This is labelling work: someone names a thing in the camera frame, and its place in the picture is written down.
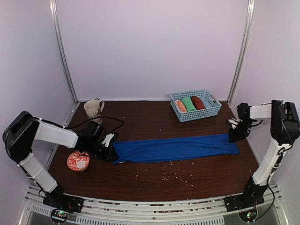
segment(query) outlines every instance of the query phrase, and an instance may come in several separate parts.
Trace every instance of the robotic arm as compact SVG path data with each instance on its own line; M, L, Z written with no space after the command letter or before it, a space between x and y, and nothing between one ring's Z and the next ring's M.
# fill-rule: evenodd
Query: robotic arm
M253 122L271 119L271 142L269 149L256 172L249 178L241 195L225 198L227 211L241 210L264 202L263 194L269 186L274 172L280 166L285 153L292 148L300 136L300 122L295 104L272 100L271 104L249 106L241 103L237 107L239 120L228 119L229 142L246 138Z
M63 187L34 156L31 146L34 140L40 140L74 148L81 153L89 152L99 159L113 162L119 159L113 147L118 134L107 134L100 141L103 130L102 126L91 121L86 129L76 132L23 111L5 130L3 141L9 157L44 191L44 204L80 212L83 199L63 194Z

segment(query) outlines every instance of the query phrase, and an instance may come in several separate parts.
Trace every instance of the basket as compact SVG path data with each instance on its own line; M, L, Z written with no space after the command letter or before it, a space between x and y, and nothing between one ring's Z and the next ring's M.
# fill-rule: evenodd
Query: basket
M176 100L182 100L184 97L198 96L203 101L206 109L181 112L176 104ZM195 90L187 92L179 92L170 94L171 106L175 111L180 122L186 122L190 120L198 120L210 116L216 116L221 108L221 103L216 100L208 90Z

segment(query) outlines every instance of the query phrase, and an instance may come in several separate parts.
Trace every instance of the green object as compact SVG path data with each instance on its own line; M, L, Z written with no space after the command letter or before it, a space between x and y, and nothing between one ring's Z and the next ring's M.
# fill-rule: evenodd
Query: green object
M184 106L186 107L188 112L197 110L190 97L184 97L181 101L184 104Z

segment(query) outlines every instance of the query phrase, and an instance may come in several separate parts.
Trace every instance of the red object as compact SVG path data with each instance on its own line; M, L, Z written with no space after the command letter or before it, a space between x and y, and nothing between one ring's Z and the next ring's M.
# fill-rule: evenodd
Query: red object
M80 153L80 151L75 151L67 158L68 167L76 172L82 172L86 170L90 165L90 157L88 153Z
M203 101L202 101L199 97L197 97L197 96L192 96L191 99L192 99L192 102L193 102L193 104L194 104L194 106L195 106L195 108L196 108L197 110L205 109L205 106L204 106L204 104L203 104Z

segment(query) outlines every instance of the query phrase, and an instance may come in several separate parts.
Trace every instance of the mug handle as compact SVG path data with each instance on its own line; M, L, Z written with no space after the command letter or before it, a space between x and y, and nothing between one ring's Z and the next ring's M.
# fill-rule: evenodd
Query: mug handle
M99 102L100 111L102 112L102 110L104 108L104 105L105 105L105 102L103 100L100 100L99 98L96 98L95 100L97 100Z

